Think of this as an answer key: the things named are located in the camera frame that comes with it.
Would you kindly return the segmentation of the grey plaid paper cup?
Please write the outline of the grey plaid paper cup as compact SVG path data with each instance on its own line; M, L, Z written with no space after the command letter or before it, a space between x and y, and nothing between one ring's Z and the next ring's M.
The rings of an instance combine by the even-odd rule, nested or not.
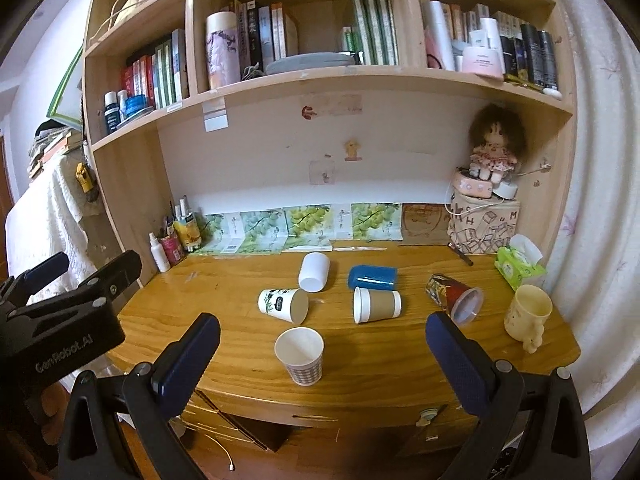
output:
M286 330L277 338L273 351L296 385L310 387L322 378L324 340L316 330Z

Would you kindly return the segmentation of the red patterned paper cup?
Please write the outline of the red patterned paper cup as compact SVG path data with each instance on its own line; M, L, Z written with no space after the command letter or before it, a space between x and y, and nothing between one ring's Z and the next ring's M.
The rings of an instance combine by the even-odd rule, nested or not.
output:
M427 295L459 326L473 322L483 307L485 294L444 274L433 274L425 287Z

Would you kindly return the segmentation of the red pen cup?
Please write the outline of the red pen cup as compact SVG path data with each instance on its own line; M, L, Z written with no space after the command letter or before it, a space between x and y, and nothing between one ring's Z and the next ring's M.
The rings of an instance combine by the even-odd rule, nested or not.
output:
M165 256L171 266L180 263L186 254L176 233L171 233L160 239Z

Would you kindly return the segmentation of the white leaf-print paper cup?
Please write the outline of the white leaf-print paper cup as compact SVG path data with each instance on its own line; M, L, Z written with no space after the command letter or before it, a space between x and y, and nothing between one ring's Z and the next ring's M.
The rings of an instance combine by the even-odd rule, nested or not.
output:
M300 288L264 289L258 296L260 312L294 325L302 325L308 314L307 293Z

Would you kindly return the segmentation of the blue plastic cup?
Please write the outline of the blue plastic cup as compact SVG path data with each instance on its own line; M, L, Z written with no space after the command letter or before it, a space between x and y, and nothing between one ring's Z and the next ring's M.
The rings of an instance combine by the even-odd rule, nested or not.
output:
M394 290L398 271L390 266L370 266L358 264L348 274L347 285L350 289L367 288L375 290Z

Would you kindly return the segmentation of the cream ceramic mug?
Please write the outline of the cream ceramic mug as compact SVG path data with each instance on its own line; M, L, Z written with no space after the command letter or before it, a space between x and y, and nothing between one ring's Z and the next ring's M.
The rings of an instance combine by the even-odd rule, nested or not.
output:
M535 353L542 345L544 323L553 310L551 298L541 288L521 285L504 316L506 333L523 345L528 353Z

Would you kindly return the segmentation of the green tissue pack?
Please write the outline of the green tissue pack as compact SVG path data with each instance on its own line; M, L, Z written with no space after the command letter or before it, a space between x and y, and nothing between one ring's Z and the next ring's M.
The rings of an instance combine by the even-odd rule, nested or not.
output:
M540 285L547 274L541 264L543 256L528 237L515 234L498 249L495 267L513 290L525 284Z

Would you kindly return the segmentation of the black pen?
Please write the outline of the black pen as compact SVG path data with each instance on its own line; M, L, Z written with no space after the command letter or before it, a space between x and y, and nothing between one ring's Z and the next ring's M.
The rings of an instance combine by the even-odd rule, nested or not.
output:
M473 260L467 254L465 254L463 250L456 244L454 244L453 242L449 242L447 244L447 247L451 249L462 261L464 261L465 264L467 264L468 266L474 266Z

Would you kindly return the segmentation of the letter-print fabric bag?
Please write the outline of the letter-print fabric bag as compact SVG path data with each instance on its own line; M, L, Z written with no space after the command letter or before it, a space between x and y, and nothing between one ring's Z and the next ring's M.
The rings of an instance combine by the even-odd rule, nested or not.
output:
M447 234L467 255L495 254L515 234L520 209L518 200L484 200L454 192L448 206Z

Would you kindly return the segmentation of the grape print paper strip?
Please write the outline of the grape print paper strip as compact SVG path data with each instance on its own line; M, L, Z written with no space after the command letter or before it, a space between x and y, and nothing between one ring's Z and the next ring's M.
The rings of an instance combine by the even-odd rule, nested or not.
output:
M320 250L337 240L399 242L398 203L320 204L206 214L199 255L263 255Z

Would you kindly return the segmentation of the pink small box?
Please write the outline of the pink small box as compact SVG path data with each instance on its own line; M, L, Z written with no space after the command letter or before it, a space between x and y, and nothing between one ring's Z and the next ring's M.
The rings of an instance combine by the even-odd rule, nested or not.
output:
M465 168L459 168L454 173L451 183L459 194L481 198L482 200L491 198L492 189L494 188L490 181L472 177L469 174L469 170Z

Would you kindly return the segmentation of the blue jar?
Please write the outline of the blue jar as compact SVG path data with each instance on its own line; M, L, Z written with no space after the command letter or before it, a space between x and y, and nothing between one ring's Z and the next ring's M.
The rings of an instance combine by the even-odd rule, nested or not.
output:
M136 94L128 96L125 100L124 114L126 118L134 116L137 112L141 112L148 107L148 98L144 94Z

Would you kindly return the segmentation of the brown-haired rag doll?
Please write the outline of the brown-haired rag doll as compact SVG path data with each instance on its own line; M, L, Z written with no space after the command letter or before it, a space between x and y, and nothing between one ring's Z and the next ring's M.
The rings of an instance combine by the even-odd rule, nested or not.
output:
M469 139L472 144L470 175L493 186L516 169L526 152L520 116L496 104L486 105L475 115Z

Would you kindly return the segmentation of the white floral tall cylinder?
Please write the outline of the white floral tall cylinder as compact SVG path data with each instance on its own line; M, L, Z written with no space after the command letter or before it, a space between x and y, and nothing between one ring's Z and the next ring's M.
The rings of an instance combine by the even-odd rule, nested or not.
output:
M240 81L238 21L233 12L217 12L206 18L206 58L210 90Z

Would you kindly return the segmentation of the grey oval pouch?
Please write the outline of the grey oval pouch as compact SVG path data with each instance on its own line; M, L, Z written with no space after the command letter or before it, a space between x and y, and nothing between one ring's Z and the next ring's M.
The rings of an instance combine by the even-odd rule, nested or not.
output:
M265 68L265 74L277 75L296 70L313 70L314 68L353 66L356 60L350 54L341 52L312 52L296 54L273 61Z

